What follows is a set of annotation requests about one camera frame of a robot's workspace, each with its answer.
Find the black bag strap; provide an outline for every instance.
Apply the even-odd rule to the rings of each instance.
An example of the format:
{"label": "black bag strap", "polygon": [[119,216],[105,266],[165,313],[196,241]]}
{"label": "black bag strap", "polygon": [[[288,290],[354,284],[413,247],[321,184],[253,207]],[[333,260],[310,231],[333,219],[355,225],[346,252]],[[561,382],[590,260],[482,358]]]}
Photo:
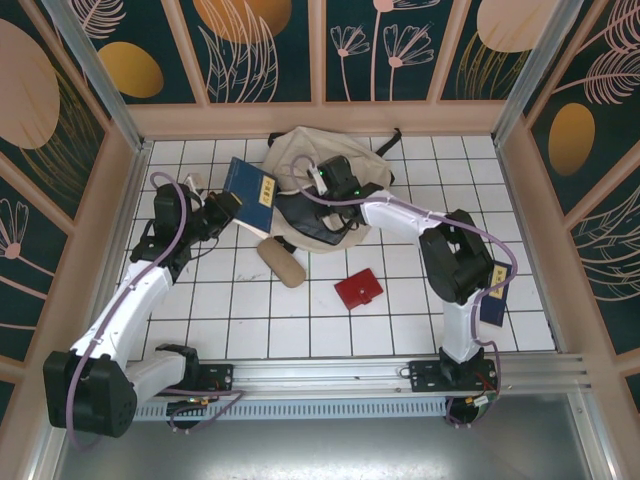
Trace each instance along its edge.
{"label": "black bag strap", "polygon": [[399,128],[394,128],[394,130],[396,131],[395,135],[393,137],[391,137],[391,140],[389,140],[387,143],[385,143],[383,146],[381,146],[377,151],[376,151],[376,155],[378,155],[379,157],[382,157],[385,153],[387,153],[389,150],[391,150],[391,148],[400,141],[400,139],[402,138],[402,132],[400,131]]}

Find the blue book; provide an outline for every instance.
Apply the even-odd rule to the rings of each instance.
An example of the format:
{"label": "blue book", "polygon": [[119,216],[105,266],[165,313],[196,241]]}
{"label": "blue book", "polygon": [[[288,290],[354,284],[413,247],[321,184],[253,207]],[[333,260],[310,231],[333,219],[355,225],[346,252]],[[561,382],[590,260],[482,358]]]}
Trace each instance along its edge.
{"label": "blue book", "polygon": [[240,210],[234,222],[261,238],[271,232],[273,200],[276,194],[276,179],[239,158],[233,157],[224,189],[240,201]]}
{"label": "blue book", "polygon": [[[491,275],[491,286],[503,282],[511,275],[511,265],[494,261],[493,274]],[[504,322],[504,311],[507,308],[507,293],[509,285],[499,288],[495,292],[482,299],[480,302],[480,321],[490,323],[497,327],[502,327]]]}

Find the yellow label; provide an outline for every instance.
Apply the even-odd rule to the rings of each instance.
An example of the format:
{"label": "yellow label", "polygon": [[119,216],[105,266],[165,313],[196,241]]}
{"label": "yellow label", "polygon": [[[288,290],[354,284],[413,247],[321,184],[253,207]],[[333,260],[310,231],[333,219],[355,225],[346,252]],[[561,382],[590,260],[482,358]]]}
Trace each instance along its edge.
{"label": "yellow label", "polygon": [[[501,267],[499,265],[496,265],[495,267],[493,267],[493,276],[491,277],[491,286],[492,287],[494,285],[497,285],[497,284],[501,283],[501,282],[504,282],[506,278],[507,278],[507,269],[506,269],[506,267]],[[501,299],[503,290],[504,290],[504,287],[500,287],[498,290],[494,290],[493,292],[491,292],[489,294],[489,296],[493,297],[493,298]]]}
{"label": "yellow label", "polygon": [[262,188],[260,189],[260,203],[265,207],[271,208],[273,202],[273,194],[275,193],[276,182],[273,178],[264,177],[262,179]]}

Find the gray floor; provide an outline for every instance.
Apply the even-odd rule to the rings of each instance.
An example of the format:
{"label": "gray floor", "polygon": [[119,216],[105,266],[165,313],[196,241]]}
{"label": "gray floor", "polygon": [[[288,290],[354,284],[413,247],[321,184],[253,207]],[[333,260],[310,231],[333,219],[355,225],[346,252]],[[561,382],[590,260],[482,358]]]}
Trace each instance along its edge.
{"label": "gray floor", "polygon": [[561,397],[503,398],[471,430],[442,418],[220,422],[191,437],[138,423],[92,452],[68,450],[60,480],[590,478]]}

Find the white tile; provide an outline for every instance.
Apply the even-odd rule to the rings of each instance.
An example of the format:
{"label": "white tile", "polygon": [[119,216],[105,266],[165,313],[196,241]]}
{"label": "white tile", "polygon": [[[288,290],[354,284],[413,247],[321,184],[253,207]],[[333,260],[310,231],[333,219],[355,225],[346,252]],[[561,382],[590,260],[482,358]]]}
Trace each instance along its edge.
{"label": "white tile", "polygon": [[191,312],[191,297],[193,296],[193,284],[176,283],[160,305],[151,314],[153,319],[188,319]]}
{"label": "white tile", "polygon": [[190,173],[199,174],[202,177],[202,188],[206,191],[209,190],[209,182],[211,181],[210,163],[183,163],[180,165],[180,183],[184,183]]}
{"label": "white tile", "polygon": [[347,267],[350,277],[370,268],[376,278],[384,278],[382,247],[364,245],[347,249]]}
{"label": "white tile", "polygon": [[266,138],[252,138],[247,140],[246,161],[262,163],[269,153],[269,144]]}
{"label": "white tile", "polygon": [[428,313],[427,296],[421,278],[387,280],[391,314]]}
{"label": "white tile", "polygon": [[246,143],[246,140],[217,140],[213,162],[231,163],[233,157],[244,160]]}
{"label": "white tile", "polygon": [[353,317],[351,335],[354,355],[392,355],[391,323],[388,316]]}
{"label": "white tile", "polygon": [[393,160],[387,162],[389,168],[391,168],[391,172],[393,173],[394,185],[408,185],[407,183],[407,171],[404,168],[404,161],[402,160]]}
{"label": "white tile", "polygon": [[443,185],[471,185],[471,169],[467,160],[438,160]]}
{"label": "white tile", "polygon": [[269,320],[231,320],[227,358],[267,358]]}
{"label": "white tile", "polygon": [[314,317],[332,317],[348,315],[349,310],[336,292],[333,280],[314,280],[311,282],[311,315]]}
{"label": "white tile", "polygon": [[309,356],[309,318],[274,318],[269,327],[269,358]]}
{"label": "white tile", "polygon": [[209,183],[210,190],[221,190],[224,188],[224,182],[229,173],[229,163],[214,164],[211,169],[211,181]]}
{"label": "white tile", "polygon": [[469,160],[473,181],[477,184],[482,183],[504,183],[502,170],[498,160]]}
{"label": "white tile", "polygon": [[407,160],[409,185],[440,185],[438,164],[435,160]]}
{"label": "white tile", "polygon": [[309,283],[289,288],[282,282],[271,285],[271,317],[306,317],[309,315]]}
{"label": "white tile", "polygon": [[140,204],[138,205],[136,218],[151,219],[155,217],[153,210],[153,199],[155,196],[156,192],[142,192],[142,195],[140,195]]}
{"label": "white tile", "polygon": [[230,282],[233,279],[234,251],[215,248],[198,259],[197,282]]}
{"label": "white tile", "polygon": [[387,277],[422,277],[422,266],[415,245],[388,245],[384,247]]}
{"label": "white tile", "polygon": [[131,347],[131,353],[129,354],[130,362],[139,362],[144,356],[144,344],[147,340],[147,330],[149,329],[149,323],[151,322],[144,322],[144,324],[140,326],[140,331],[136,334],[136,338],[133,341],[133,345]]}
{"label": "white tile", "polygon": [[[142,232],[144,232],[144,228],[149,223],[149,220],[134,220],[133,228],[131,229],[131,237],[129,238],[129,249],[133,250],[138,243],[140,243],[140,237],[142,236]],[[153,235],[153,226],[149,227],[148,235]]]}
{"label": "white tile", "polygon": [[[516,256],[516,260],[518,261],[518,275],[530,274],[531,265],[529,264],[529,258],[527,257],[527,251],[524,248],[524,243],[507,243],[506,245]],[[509,260],[507,254],[497,245],[493,246],[493,257],[499,262],[511,264],[511,260]]]}
{"label": "white tile", "polygon": [[467,212],[479,212],[480,204],[473,185],[444,185],[444,196],[447,199],[447,210],[453,212],[458,208]]}
{"label": "white tile", "polygon": [[[157,172],[166,173],[171,178],[177,181],[179,169],[180,169],[180,165],[149,165],[142,189],[155,192],[156,187],[154,187],[151,183],[151,175]],[[155,182],[158,187],[161,187],[162,185],[166,185],[167,183],[170,183],[169,180],[167,180],[166,178],[163,178],[162,176],[157,176],[155,178]]]}
{"label": "white tile", "polygon": [[484,224],[484,217],[482,216],[482,213],[469,212],[469,215],[471,216],[471,220],[473,220],[473,223],[475,224],[476,227],[478,227],[480,230],[486,231],[487,227]]}
{"label": "white tile", "polygon": [[228,320],[193,320],[187,345],[198,350],[200,360],[222,360],[227,349]]}
{"label": "white tile", "polygon": [[362,137],[360,135],[349,135],[351,139],[359,145],[362,145],[367,150],[371,150],[371,139],[369,137]]}
{"label": "white tile", "polygon": [[236,282],[271,280],[271,269],[260,258],[255,248],[239,248],[236,250],[236,268],[233,280]]}
{"label": "white tile", "polygon": [[391,323],[396,355],[435,353],[429,315],[396,315]]}
{"label": "white tile", "polygon": [[322,254],[312,253],[310,262],[309,273],[312,280],[347,278],[347,256],[344,250]]}
{"label": "white tile", "polygon": [[351,356],[349,317],[311,319],[311,356]]}
{"label": "white tile", "polygon": [[231,283],[196,283],[191,318],[229,318]]}
{"label": "white tile", "polygon": [[402,148],[406,159],[425,160],[436,158],[431,137],[402,137]]}
{"label": "white tile", "polygon": [[433,137],[436,158],[467,158],[462,137]]}
{"label": "white tile", "polygon": [[518,350],[555,350],[544,312],[509,312]]}
{"label": "white tile", "polygon": [[191,249],[191,260],[180,272],[176,283],[193,283],[196,281],[196,271],[198,270],[198,260],[195,259],[200,254],[197,248]]}
{"label": "white tile", "polygon": [[483,212],[511,212],[513,206],[504,185],[476,185]]}
{"label": "white tile", "polygon": [[234,283],[231,318],[269,317],[270,294],[270,282]]}
{"label": "white tile", "polygon": [[383,245],[406,245],[408,243],[411,243],[409,239],[403,238],[391,230],[382,231]]}
{"label": "white tile", "polygon": [[149,356],[163,343],[185,345],[187,342],[188,320],[171,320],[166,322],[149,322],[147,344],[144,347],[144,358]]}
{"label": "white tile", "polygon": [[182,159],[184,142],[155,142],[151,152],[151,165],[179,165]]}
{"label": "white tile", "polygon": [[362,315],[389,315],[389,299],[387,298],[387,292],[385,292],[386,284],[384,280],[380,281],[382,287],[382,293],[376,295],[371,301],[364,305],[358,305],[351,310],[351,316]]}
{"label": "white tile", "polygon": [[[222,231],[222,233],[218,236],[219,242],[216,248],[235,248],[237,237],[238,237],[238,225],[236,225],[235,223],[230,223],[229,225],[227,225],[227,228],[225,228]],[[216,239],[211,239],[206,242],[202,242],[200,244],[200,248],[202,250],[206,250],[208,248],[213,247],[214,245],[216,245]]]}
{"label": "white tile", "polygon": [[516,216],[513,213],[485,213],[484,221],[487,231],[503,242],[519,242],[522,240]]}
{"label": "white tile", "polygon": [[[508,315],[504,316],[502,327],[497,327],[496,325],[491,325],[484,322],[478,323],[480,324],[478,327],[478,337],[480,338],[480,340],[482,340],[483,342],[493,340],[494,342],[496,342],[496,345],[498,345],[498,350],[500,352],[518,351]],[[487,351],[487,353],[491,353],[490,346],[485,347],[485,350]]]}
{"label": "white tile", "polygon": [[444,195],[442,187],[411,187],[413,203],[419,207],[434,212],[445,212]]}
{"label": "white tile", "polygon": [[509,284],[507,293],[509,311],[542,310],[542,302],[533,275],[518,275]]}
{"label": "white tile", "polygon": [[489,135],[462,137],[469,158],[496,158],[493,140]]}
{"label": "white tile", "polygon": [[262,240],[248,228],[238,226],[238,247],[257,247]]}
{"label": "white tile", "polygon": [[[371,151],[376,152],[389,140],[391,140],[391,137],[371,137]],[[402,142],[396,143],[387,153],[382,156],[382,158],[386,158],[387,160],[404,159],[404,155],[402,153]]]}
{"label": "white tile", "polygon": [[215,146],[215,140],[190,140],[185,142],[182,163],[206,163],[211,165]]}
{"label": "white tile", "polygon": [[367,236],[364,237],[364,240],[360,243],[361,245],[380,245],[382,243],[382,238],[380,236],[380,229],[372,227],[367,233]]}
{"label": "white tile", "polygon": [[429,301],[429,313],[442,313],[444,312],[444,304],[442,299],[433,291],[429,279],[424,279],[424,285],[427,289],[427,300]]}
{"label": "white tile", "polygon": [[389,193],[391,195],[398,197],[400,200],[404,200],[405,202],[411,203],[411,196],[409,195],[409,187],[401,186],[396,187],[392,185],[389,187]]}

